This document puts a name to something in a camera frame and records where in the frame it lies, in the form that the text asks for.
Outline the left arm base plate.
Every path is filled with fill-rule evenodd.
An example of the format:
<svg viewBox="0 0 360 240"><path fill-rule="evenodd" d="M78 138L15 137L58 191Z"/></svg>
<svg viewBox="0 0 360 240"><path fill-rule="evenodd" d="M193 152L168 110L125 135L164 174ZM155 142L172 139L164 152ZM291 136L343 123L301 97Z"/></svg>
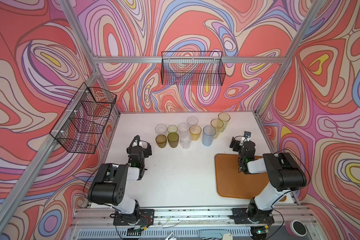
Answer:
<svg viewBox="0 0 360 240"><path fill-rule="evenodd" d="M149 227L154 223L154 216L154 209L135 210L134 213L130 215L121 214L117 211L110 214L110 218L113 219L114 226Z"/></svg>

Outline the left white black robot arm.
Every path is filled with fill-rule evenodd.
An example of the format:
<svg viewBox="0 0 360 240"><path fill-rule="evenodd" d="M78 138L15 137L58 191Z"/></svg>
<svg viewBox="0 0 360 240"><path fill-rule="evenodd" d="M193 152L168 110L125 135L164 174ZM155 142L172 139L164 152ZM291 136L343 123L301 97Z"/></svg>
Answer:
<svg viewBox="0 0 360 240"><path fill-rule="evenodd" d="M152 147L146 141L136 139L127 148L127 164L102 164L89 188L89 202L111 207L122 215L140 215L137 200L127 196L128 181L142 180L145 159L152 155Z"/></svg>

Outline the clear faceted glass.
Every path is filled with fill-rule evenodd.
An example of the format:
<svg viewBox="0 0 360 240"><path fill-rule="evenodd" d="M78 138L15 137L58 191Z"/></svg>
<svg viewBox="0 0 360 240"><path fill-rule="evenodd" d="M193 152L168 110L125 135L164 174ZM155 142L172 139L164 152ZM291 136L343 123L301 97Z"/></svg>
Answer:
<svg viewBox="0 0 360 240"><path fill-rule="evenodd" d="M164 124L159 124L155 127L155 132L157 135L167 135L168 131L167 131L167 126Z"/></svg>

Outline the brown plastic tray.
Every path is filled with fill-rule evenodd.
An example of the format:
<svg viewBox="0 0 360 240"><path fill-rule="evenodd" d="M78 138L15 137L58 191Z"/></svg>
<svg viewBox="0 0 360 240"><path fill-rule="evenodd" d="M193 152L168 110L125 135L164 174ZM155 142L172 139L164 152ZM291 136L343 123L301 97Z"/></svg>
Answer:
<svg viewBox="0 0 360 240"><path fill-rule="evenodd" d="M225 198L250 200L263 190L273 190L266 172L244 174L239 171L239 156L215 155L215 170L218 195Z"/></svg>

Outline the short amber textured glass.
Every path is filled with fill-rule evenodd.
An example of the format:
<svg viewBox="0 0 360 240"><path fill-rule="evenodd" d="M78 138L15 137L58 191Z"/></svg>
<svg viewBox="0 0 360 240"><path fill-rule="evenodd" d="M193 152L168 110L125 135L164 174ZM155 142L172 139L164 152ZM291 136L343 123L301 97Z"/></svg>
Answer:
<svg viewBox="0 0 360 240"><path fill-rule="evenodd" d="M159 148L165 148L167 145L167 136L166 135L157 135L156 138L156 143L158 145Z"/></svg>

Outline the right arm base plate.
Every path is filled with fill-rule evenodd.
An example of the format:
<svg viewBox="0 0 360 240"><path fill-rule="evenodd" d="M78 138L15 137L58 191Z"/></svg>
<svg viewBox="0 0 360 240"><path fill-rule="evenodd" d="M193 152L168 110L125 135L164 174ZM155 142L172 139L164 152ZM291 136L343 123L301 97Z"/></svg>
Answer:
<svg viewBox="0 0 360 240"><path fill-rule="evenodd" d="M235 224L265 224L272 225L275 223L272 211L253 210L248 208L233 208L230 219Z"/></svg>

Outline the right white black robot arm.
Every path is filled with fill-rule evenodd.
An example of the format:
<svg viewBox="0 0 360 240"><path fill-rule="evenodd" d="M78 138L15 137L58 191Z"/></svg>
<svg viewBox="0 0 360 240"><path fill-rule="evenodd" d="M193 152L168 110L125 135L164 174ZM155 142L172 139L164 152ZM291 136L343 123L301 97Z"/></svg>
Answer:
<svg viewBox="0 0 360 240"><path fill-rule="evenodd" d="M263 154L255 159L256 144L245 136L233 137L230 148L239 154L241 173L255 175L266 173L269 183L256 197L250 200L245 216L251 223L260 223L272 218L274 204L286 194L304 188L307 176L289 153Z"/></svg>

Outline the clear glass back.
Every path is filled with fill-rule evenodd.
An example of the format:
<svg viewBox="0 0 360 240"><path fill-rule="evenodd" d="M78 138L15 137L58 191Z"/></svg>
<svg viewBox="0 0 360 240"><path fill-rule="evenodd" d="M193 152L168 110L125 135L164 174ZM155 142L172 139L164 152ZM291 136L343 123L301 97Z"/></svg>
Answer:
<svg viewBox="0 0 360 240"><path fill-rule="evenodd" d="M187 118L187 124L188 124L189 126L198 125L198 123L199 123L199 120L198 120L198 118L196 118L196 117L189 117L189 118Z"/></svg>

